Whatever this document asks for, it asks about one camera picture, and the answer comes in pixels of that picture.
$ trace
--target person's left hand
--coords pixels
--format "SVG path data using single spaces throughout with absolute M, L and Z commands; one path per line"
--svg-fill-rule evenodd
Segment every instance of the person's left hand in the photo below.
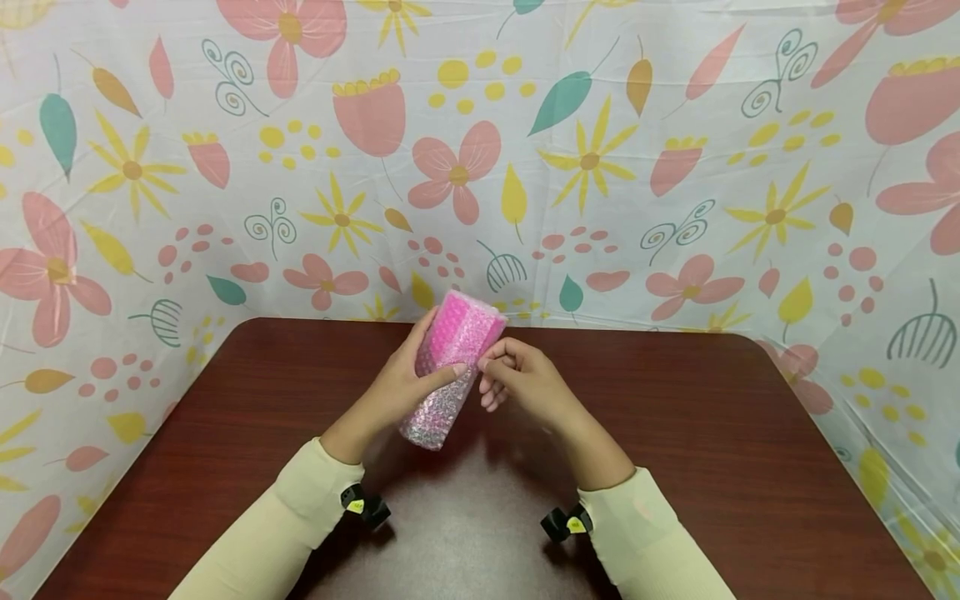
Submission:
M 327 454 L 342 463 L 358 464 L 376 434 L 396 425 L 425 397 L 467 372 L 467 365 L 459 364 L 417 376 L 414 370 L 417 350 L 436 314 L 434 306 L 414 324 L 370 388 L 321 436 Z

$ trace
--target hand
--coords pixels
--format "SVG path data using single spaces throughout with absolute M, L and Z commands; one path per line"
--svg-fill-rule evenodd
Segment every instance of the hand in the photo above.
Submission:
M 531 416 L 557 431 L 586 412 L 543 352 L 514 338 L 494 344 L 478 362 L 480 403 L 493 412 L 508 397 Z
M 417 350 L 436 314 L 435 306 L 423 315 L 370 388 L 321 436 L 327 454 L 342 463 L 358 464 L 374 436 L 396 425 L 425 397 L 467 372 L 467 365 L 458 364 L 417 377 Z

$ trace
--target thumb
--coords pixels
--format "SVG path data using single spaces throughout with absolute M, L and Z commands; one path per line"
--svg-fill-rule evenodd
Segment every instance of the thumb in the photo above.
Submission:
M 508 389 L 515 388 L 516 384 L 519 383 L 520 372 L 509 365 L 505 365 L 502 360 L 485 358 L 480 360 L 478 366 L 484 375 L 499 381 Z
M 453 383 L 465 372 L 467 372 L 467 365 L 460 363 L 437 369 L 429 375 L 421 377 L 417 384 L 420 388 L 420 397 L 426 397 L 441 389 L 444 385 Z

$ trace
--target black clip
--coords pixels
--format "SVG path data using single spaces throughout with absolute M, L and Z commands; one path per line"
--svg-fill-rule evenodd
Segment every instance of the black clip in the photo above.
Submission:
M 560 543 L 571 534 L 584 534 L 593 530 L 593 521 L 583 504 L 578 504 L 568 514 L 559 508 L 550 511 L 540 522 L 540 527 L 555 543 Z
M 371 529 L 379 527 L 390 516 L 390 508 L 383 498 L 379 494 L 367 498 L 358 483 L 340 493 L 340 504 L 345 511 L 360 515 Z

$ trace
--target rolled bubble wrap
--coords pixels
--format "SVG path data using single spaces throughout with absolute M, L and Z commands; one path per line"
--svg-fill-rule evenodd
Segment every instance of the rolled bubble wrap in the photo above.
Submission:
M 477 360 L 506 326 L 506 317 L 492 306 L 460 292 L 446 293 L 417 352 L 417 375 L 423 377 L 458 363 L 466 364 L 467 372 L 426 397 L 400 425 L 404 438 L 429 450 L 444 445 L 476 379 Z

